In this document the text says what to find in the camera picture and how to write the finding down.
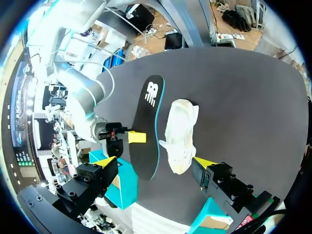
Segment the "floor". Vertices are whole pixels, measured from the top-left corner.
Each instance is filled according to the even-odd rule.
[[[219,33],[222,33],[222,34],[231,34],[231,33],[241,34],[244,36],[245,40],[234,39],[237,48],[244,49],[244,50],[254,50],[254,48],[256,47],[256,45],[257,45],[257,43],[261,37],[260,31],[253,28],[248,33],[240,32],[239,30],[232,28],[230,25],[228,25],[226,22],[223,21],[223,19],[222,19],[223,13],[218,12],[216,10],[215,6],[213,6],[213,11],[214,11],[214,15],[216,18],[216,24],[217,24],[217,28],[218,28]],[[158,29],[161,31],[156,32],[156,34],[153,37],[148,37],[146,44],[145,44],[145,40],[143,39],[143,36],[137,37],[136,42],[133,44],[133,46],[140,46],[140,47],[148,50],[151,54],[163,52],[166,39],[162,38],[162,37],[166,34],[166,32],[171,31],[169,29],[169,27],[166,26],[166,23],[167,23],[167,21],[165,20],[165,18],[159,12],[156,12],[155,13],[155,20],[154,20],[153,24],[155,24],[156,27],[158,27]],[[134,60],[135,58],[136,57],[133,54],[130,55],[130,60]]]

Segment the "electrical cable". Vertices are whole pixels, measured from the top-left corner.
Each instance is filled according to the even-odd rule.
[[[111,10],[107,10],[107,11],[103,11],[104,12],[110,12],[110,11],[121,11],[123,8],[125,7],[125,4],[123,4],[120,8],[117,9],[111,9]]]
[[[112,90],[110,92],[110,94],[103,100],[103,101],[106,101],[113,93],[113,91],[115,90],[115,79],[113,77],[113,74],[111,73],[111,71],[106,67],[104,66],[103,64],[100,64],[98,62],[92,62],[92,61],[77,61],[77,60],[54,60],[55,62],[80,62],[80,63],[92,63],[92,64],[97,64],[97,65],[100,65],[102,66],[107,72],[108,74],[111,76],[111,79],[112,79],[112,84],[113,84],[113,87],[112,87]]]
[[[218,25],[216,23],[215,12],[214,12],[213,6],[211,5],[211,1],[210,0],[209,0],[209,4],[210,4],[211,10],[213,12],[213,16],[214,16],[214,23],[215,23],[215,27],[216,27],[216,33],[218,34],[219,29],[218,29]]]
[[[278,59],[282,59],[282,58],[286,57],[287,55],[290,55],[292,52],[294,52],[297,49],[297,47],[298,46],[296,45],[292,51],[290,51],[288,54],[285,54],[285,55],[279,57]]]
[[[258,225],[260,222],[264,222],[267,218],[271,217],[272,215],[284,215],[286,214],[287,210],[277,210],[269,212],[265,215],[260,215],[258,218],[254,219],[253,221],[245,224],[241,228],[237,229],[236,231],[232,232],[232,234],[249,234],[251,233],[249,228],[251,229],[254,225]]]
[[[146,40],[146,36],[143,32],[141,32],[137,27],[135,27],[131,22],[129,22],[127,19],[125,19],[123,16],[121,16],[120,14],[118,14],[117,12],[115,11],[112,11],[112,13],[114,13],[115,15],[117,15],[119,18],[121,18],[122,20],[126,21],[129,25],[131,25],[133,28],[135,28],[139,33],[141,33],[144,38],[145,38],[145,44],[147,43],[147,40]]]

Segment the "workbench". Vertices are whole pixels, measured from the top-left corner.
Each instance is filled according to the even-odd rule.
[[[293,67],[260,53],[233,48],[187,48],[136,59],[111,69],[116,87],[96,107],[108,121],[132,127],[145,80],[165,80],[158,114],[158,137],[164,131],[171,103],[179,98],[199,105],[194,127],[197,157],[231,165],[237,178],[284,199],[298,173],[308,131],[308,104],[302,76]],[[106,72],[97,79],[107,95]],[[124,143],[122,158],[130,161]],[[167,219],[190,225],[207,198],[189,169],[172,172],[167,152],[152,180],[138,182],[137,203]]]

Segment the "shoe insole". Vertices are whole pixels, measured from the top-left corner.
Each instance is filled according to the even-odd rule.
[[[165,81],[161,76],[150,76],[139,97],[132,130],[146,133],[146,143],[129,144],[130,160],[137,176],[150,180],[159,162],[157,116],[164,93]]]

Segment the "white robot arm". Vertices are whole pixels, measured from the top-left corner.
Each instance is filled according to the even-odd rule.
[[[59,0],[44,16],[49,30],[44,47],[40,50],[41,67],[47,77],[51,74],[68,90],[66,106],[78,136],[98,142],[98,132],[105,120],[94,114],[94,107],[103,100],[105,89],[97,80],[91,80],[66,62],[55,61],[55,57],[67,29],[75,32],[87,31],[102,14],[110,0]]]

